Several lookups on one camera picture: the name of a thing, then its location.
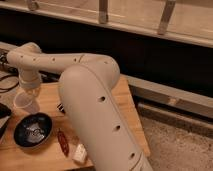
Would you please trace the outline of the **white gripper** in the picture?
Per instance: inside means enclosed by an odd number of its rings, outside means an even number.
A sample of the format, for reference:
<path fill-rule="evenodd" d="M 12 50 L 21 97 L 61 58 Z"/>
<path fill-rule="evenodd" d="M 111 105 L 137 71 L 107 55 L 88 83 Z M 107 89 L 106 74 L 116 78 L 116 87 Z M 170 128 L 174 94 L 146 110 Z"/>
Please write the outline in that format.
<path fill-rule="evenodd" d="M 37 98 L 40 94 L 41 76 L 38 71 L 35 70 L 20 70 L 19 71 L 19 83 L 20 88 L 18 94 L 26 94 L 26 90 L 33 89 L 33 97 Z"/>

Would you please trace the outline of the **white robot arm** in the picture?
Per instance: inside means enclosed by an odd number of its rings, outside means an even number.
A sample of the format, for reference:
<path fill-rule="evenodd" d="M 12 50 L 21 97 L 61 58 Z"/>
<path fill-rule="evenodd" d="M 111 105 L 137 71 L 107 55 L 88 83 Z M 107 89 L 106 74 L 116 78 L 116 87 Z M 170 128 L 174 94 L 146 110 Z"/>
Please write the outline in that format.
<path fill-rule="evenodd" d="M 18 69 L 19 84 L 25 91 L 40 86 L 41 71 L 60 76 L 60 101 L 96 171 L 153 171 L 112 96 L 120 79 L 112 57 L 47 54 L 30 42 L 10 50 L 6 58 Z"/>

